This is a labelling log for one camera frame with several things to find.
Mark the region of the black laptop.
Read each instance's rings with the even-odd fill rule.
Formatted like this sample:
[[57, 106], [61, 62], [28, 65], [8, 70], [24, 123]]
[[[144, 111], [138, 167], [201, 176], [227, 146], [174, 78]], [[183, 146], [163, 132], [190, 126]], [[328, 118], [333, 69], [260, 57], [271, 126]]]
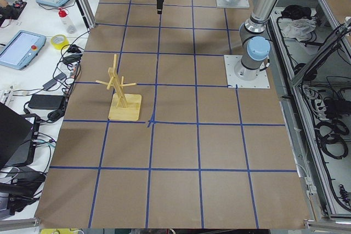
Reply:
[[39, 132], [39, 116], [20, 115], [1, 104], [1, 168], [22, 167], [33, 162]]

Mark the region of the yellow tape roll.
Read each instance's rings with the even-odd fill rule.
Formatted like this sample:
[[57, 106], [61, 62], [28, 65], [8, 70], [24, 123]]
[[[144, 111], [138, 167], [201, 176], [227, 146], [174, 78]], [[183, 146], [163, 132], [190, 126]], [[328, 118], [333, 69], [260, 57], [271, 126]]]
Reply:
[[61, 34], [53, 36], [50, 40], [50, 43], [56, 50], [67, 48], [69, 45], [67, 37]]

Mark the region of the red cap squeeze bottle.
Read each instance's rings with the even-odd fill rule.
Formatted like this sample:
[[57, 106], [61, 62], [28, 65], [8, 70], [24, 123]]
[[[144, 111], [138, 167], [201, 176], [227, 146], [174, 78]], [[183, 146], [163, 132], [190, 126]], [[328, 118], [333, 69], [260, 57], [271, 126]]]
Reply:
[[76, 32], [75, 25], [73, 24], [72, 20], [70, 19], [68, 13], [63, 8], [59, 8], [58, 16], [61, 19], [61, 22], [63, 23], [64, 28], [65, 28], [67, 33], [73, 34]]

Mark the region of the near teach pendant tablet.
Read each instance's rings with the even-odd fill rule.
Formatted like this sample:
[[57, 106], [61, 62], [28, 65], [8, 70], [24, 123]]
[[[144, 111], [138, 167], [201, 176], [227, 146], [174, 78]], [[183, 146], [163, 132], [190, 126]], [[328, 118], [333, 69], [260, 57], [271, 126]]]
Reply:
[[20, 30], [1, 51], [1, 65], [21, 70], [45, 46], [46, 36]]

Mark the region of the white crumpled cloth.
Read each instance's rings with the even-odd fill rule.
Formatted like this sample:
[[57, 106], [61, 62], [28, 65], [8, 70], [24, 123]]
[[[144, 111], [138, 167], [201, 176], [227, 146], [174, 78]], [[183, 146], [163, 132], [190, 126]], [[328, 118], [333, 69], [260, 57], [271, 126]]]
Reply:
[[295, 38], [297, 41], [307, 41], [316, 29], [316, 21], [312, 19], [293, 20], [282, 30], [285, 38]]

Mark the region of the black power adapter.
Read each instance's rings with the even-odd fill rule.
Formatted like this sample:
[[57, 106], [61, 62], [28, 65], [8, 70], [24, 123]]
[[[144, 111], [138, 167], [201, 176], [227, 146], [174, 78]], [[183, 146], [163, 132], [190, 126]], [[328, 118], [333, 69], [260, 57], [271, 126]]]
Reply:
[[61, 107], [64, 97], [62, 95], [32, 95], [28, 107], [37, 110], [57, 110]]

